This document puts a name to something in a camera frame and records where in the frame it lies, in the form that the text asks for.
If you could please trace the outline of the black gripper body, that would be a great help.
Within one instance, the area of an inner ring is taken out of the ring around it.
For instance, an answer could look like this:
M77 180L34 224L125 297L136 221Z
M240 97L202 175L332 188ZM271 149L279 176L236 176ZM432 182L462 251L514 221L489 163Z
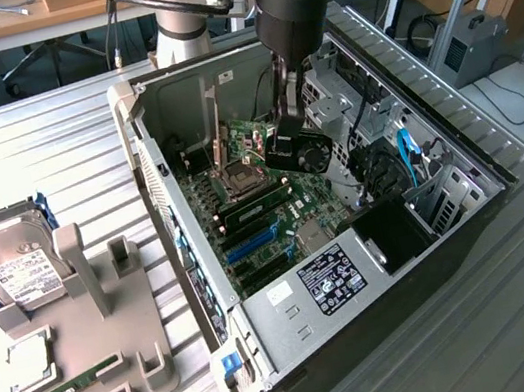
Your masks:
M297 69L320 46L326 7L327 0L255 0L257 37Z

